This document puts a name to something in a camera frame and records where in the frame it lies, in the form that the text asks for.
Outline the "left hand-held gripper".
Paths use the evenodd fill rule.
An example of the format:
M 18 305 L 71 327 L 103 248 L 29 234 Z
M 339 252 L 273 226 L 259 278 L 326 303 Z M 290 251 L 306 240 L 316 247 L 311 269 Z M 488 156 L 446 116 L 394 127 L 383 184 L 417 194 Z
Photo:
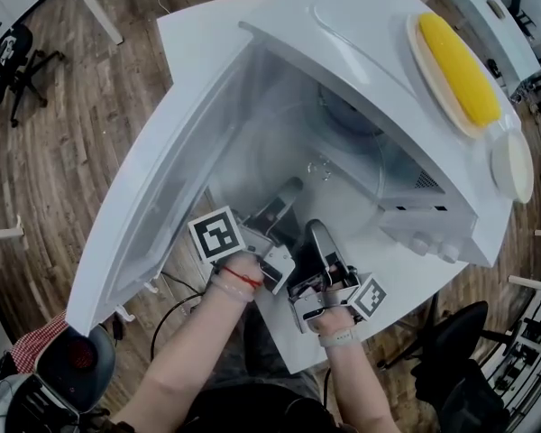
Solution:
M 241 221 L 229 207 L 223 207 L 188 223 L 188 230 L 204 263 L 220 265 L 233 253 L 244 251 L 257 257 L 264 275 L 264 287 L 279 293 L 296 264 L 278 234 L 284 219 L 304 185 L 291 177 L 255 214 Z

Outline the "clear glass turntable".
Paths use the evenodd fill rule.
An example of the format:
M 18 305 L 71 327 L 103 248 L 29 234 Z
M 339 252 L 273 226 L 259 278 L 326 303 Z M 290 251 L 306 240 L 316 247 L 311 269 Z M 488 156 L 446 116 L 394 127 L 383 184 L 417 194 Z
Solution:
M 291 178 L 303 188 L 294 202 L 298 226 L 317 218 L 342 244 L 372 230 L 385 176 L 375 136 L 352 134 L 309 106 L 288 106 L 252 124 L 248 185 L 257 202 Z

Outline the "person's right forearm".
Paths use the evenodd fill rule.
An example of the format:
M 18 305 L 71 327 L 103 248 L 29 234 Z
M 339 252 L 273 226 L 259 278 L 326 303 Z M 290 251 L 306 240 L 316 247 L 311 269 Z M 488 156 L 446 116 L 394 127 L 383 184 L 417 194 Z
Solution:
M 309 322 L 319 335 L 355 327 L 347 309 L 327 309 Z M 381 384 L 362 348 L 362 343 L 325 348 L 338 409 L 344 423 L 358 433 L 401 433 L 392 418 Z

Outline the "person's left forearm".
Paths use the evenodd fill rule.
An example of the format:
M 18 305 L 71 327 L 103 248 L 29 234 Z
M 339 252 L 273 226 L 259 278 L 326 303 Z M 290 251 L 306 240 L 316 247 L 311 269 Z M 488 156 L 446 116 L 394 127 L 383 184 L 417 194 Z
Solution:
M 232 255 L 220 273 L 257 290 L 262 272 L 250 253 Z M 151 362 L 127 404 L 112 418 L 135 433 L 174 433 L 213 372 L 247 304 L 210 285 L 195 311 Z

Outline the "beige watch band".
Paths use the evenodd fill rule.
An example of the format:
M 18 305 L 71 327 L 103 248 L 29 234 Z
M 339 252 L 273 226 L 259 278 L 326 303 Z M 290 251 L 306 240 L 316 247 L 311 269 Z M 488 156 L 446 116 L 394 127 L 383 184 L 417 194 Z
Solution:
M 346 329 L 337 330 L 332 335 L 319 334 L 318 341 L 323 348 L 330 348 L 350 345 L 355 342 L 360 343 L 361 339 L 359 338 L 355 327 L 348 327 Z

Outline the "white microwave knob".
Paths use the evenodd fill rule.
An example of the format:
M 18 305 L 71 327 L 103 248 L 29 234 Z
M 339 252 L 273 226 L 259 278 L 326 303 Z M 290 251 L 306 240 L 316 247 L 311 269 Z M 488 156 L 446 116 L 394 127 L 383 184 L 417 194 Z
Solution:
M 432 242 L 433 239 L 427 233 L 415 232 L 408 246 L 412 252 L 420 256 L 425 256 L 429 252 Z
M 444 240 L 437 250 L 437 256 L 446 263 L 456 263 L 461 253 L 461 242 L 458 239 Z

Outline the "pale pink bangle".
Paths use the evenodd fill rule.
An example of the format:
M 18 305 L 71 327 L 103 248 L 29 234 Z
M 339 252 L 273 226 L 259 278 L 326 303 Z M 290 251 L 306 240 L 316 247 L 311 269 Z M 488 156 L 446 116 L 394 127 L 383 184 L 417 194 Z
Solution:
M 256 289 L 249 284 L 243 282 L 238 283 L 218 274 L 212 275 L 209 282 L 212 286 L 217 287 L 232 299 L 244 304 L 248 304 L 254 300 L 254 292 Z

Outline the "person's black shirt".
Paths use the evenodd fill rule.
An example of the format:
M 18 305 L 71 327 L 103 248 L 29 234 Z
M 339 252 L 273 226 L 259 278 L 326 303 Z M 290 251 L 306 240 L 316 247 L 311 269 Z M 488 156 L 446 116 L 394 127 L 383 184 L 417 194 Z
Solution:
M 274 384 L 248 383 L 198 394 L 177 433 L 357 433 L 320 401 Z

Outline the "beige oval plate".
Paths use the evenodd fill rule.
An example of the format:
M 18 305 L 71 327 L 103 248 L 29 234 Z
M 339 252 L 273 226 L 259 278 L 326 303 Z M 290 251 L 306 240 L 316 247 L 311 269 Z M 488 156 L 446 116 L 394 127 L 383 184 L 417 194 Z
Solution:
M 474 125 L 467 118 L 458 101 L 456 100 L 453 91 L 447 84 L 443 72 L 438 67 L 435 58 L 433 57 L 430 49 L 427 47 L 421 31 L 418 28 L 418 17 L 420 15 L 421 14 L 412 14 L 408 17 L 406 21 L 408 43 L 418 66 L 418 69 L 420 70 L 423 78 L 425 79 L 430 91 L 433 93 L 437 103 L 441 106 L 444 113 L 450 119 L 453 125 L 468 137 L 477 139 L 484 134 L 485 130 L 487 130 L 489 126 L 495 124 L 502 118 L 501 103 L 500 119 L 489 124 L 487 127 L 481 128 L 477 125 Z M 472 56 L 478 61 L 474 53 L 471 50 L 470 52 L 472 53 Z M 491 83 L 490 76 L 485 72 L 484 67 L 480 62 L 479 64 L 482 72 L 487 76 L 489 82 Z

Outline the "white round bowl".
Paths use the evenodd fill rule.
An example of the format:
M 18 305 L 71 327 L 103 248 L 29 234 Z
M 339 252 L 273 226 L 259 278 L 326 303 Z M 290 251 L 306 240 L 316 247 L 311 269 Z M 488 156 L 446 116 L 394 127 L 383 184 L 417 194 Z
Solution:
M 534 167 L 523 133 L 506 133 L 493 144 L 491 172 L 502 195 L 522 204 L 529 202 L 534 189 Z

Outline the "yellow corn cob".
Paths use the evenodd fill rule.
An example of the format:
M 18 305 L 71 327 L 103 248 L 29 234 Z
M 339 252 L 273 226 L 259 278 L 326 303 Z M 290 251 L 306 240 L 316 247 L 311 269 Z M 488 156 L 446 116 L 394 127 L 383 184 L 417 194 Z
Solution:
M 435 13 L 421 14 L 418 28 L 467 118 L 481 128 L 499 120 L 495 90 L 454 29 Z

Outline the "grey stool with red centre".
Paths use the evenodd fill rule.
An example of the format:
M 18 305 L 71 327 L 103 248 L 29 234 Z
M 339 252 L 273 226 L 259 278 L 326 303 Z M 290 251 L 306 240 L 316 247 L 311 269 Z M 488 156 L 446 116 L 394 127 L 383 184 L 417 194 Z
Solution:
M 86 413 L 105 394 L 115 361 L 114 340 L 104 327 L 94 327 L 88 336 L 67 327 L 41 352 L 35 373 L 73 410 Z

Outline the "red checkered cloth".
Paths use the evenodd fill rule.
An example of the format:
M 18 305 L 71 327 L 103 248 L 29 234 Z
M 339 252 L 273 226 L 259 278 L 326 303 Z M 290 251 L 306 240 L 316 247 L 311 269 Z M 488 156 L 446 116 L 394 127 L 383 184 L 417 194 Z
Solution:
M 18 373 L 31 373 L 44 349 L 65 329 L 66 312 L 55 316 L 49 323 L 19 338 L 9 351 Z

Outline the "black grey machine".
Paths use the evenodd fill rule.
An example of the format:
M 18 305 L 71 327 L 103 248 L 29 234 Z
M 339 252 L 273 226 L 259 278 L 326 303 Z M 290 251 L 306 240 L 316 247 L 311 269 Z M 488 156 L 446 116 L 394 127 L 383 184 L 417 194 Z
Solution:
M 0 433 L 78 433 L 79 414 L 35 375 L 0 381 Z

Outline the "white table frame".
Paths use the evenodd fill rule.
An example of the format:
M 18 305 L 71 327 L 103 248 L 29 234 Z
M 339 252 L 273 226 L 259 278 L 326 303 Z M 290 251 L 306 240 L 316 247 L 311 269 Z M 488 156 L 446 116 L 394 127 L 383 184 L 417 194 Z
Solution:
M 20 216 L 16 218 L 16 225 L 10 228 L 0 229 L 0 241 L 24 237 L 23 221 Z
M 541 230 L 534 232 L 541 237 Z M 515 326 L 481 369 L 509 412 L 505 433 L 536 433 L 541 428 L 541 279 L 510 275 L 508 283 L 532 293 Z

